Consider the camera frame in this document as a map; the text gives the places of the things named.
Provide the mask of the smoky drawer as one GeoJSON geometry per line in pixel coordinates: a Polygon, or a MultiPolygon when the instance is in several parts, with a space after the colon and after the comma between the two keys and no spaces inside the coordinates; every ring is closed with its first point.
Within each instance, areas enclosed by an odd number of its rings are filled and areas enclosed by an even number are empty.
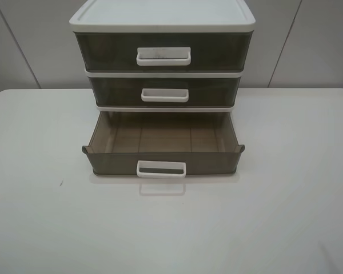
{"type": "Polygon", "coordinates": [[[252,33],[76,33],[89,72],[241,72],[252,33]],[[188,47],[187,66],[140,66],[139,48],[188,47]]]}
{"type": "Polygon", "coordinates": [[[99,176],[235,173],[245,146],[228,112],[105,112],[82,152],[99,176]]]}
{"type": "Polygon", "coordinates": [[[99,107],[232,107],[240,78],[90,78],[99,107]],[[152,102],[147,97],[187,98],[187,101],[152,102]]]}

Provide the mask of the white plastic drawer cabinet frame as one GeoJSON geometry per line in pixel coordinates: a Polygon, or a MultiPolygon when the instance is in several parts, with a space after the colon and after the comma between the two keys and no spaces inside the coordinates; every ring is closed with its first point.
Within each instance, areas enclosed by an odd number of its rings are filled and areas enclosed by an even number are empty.
{"type": "MultiPolygon", "coordinates": [[[[87,1],[71,17],[76,33],[252,33],[256,20],[244,1],[87,1]]],[[[139,48],[140,66],[187,66],[188,47],[139,48]]],[[[89,72],[90,78],[240,78],[241,72],[89,72]]],[[[152,102],[187,101],[187,98],[147,97],[152,102]]],[[[232,107],[99,107],[101,111],[228,112],[232,107]]]]}

